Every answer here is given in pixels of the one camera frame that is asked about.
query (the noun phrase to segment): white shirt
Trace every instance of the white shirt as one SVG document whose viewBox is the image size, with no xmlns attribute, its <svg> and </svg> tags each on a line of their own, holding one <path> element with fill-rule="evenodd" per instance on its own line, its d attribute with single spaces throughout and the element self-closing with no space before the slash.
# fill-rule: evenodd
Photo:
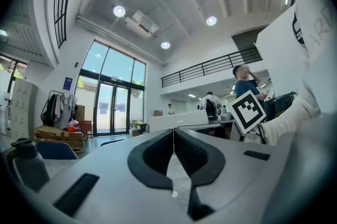
<svg viewBox="0 0 337 224">
<path fill-rule="evenodd" d="M 207 96 L 204 96 L 200 100 L 199 105 L 200 105 L 200 107 L 203 107 L 203 109 L 206 109 L 206 104 L 207 104 L 206 100 L 210 100 L 211 102 L 213 102 L 216 109 L 217 109 L 218 105 L 221 105 L 220 100 L 216 95 L 207 95 Z"/>
<path fill-rule="evenodd" d="M 319 105 L 305 80 L 310 67 L 337 40 L 337 15 L 331 0 L 296 0 L 296 19 L 294 18 L 294 45 L 299 45 L 299 68 L 301 79 L 298 97 L 281 116 L 263 125 L 267 143 L 275 145 L 279 136 L 298 130 L 305 120 L 320 114 Z"/>
<path fill-rule="evenodd" d="M 174 114 L 174 111 L 172 109 L 168 109 L 168 114 Z"/>
</svg>

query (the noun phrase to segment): person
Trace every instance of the person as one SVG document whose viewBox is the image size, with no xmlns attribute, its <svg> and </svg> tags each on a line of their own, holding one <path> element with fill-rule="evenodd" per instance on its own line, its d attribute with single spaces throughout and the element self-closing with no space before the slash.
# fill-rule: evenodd
<svg viewBox="0 0 337 224">
<path fill-rule="evenodd" d="M 294 36 L 294 48 L 300 51 L 299 92 L 284 113 L 274 120 L 261 124 L 268 144 L 275 145 L 283 133 L 296 131 L 304 121 L 320 115 L 318 102 L 304 77 L 318 59 L 322 60 L 320 56 L 335 43 L 336 18 L 336 9 L 331 0 L 296 0 L 294 19 L 287 26 L 288 30 L 285 29 L 284 34 Z M 260 142 L 256 141 L 260 139 L 256 135 L 253 139 L 254 142 Z"/>
<path fill-rule="evenodd" d="M 207 109 L 207 105 L 212 105 L 214 107 L 214 113 L 216 114 L 216 110 L 220 109 L 222 107 L 219 98 L 216 95 L 213 95 L 212 92 L 208 92 L 206 96 L 204 96 L 200 100 L 199 109 L 200 110 L 206 110 L 207 113 L 209 113 Z"/>
<path fill-rule="evenodd" d="M 253 80 L 247 80 L 249 74 L 253 77 Z M 258 101 L 263 102 L 265 100 L 267 95 L 260 93 L 257 89 L 257 86 L 261 82 L 261 79 L 255 73 L 251 72 L 248 66 L 235 66 L 233 69 L 233 75 L 237 79 L 234 88 L 234 93 L 236 94 L 237 98 L 239 96 L 242 96 L 247 91 L 251 90 Z"/>
<path fill-rule="evenodd" d="M 167 112 L 169 115 L 171 115 L 171 114 L 176 114 L 173 110 L 172 110 L 172 105 L 171 104 L 169 104 L 168 105 L 168 112 Z"/>
</svg>

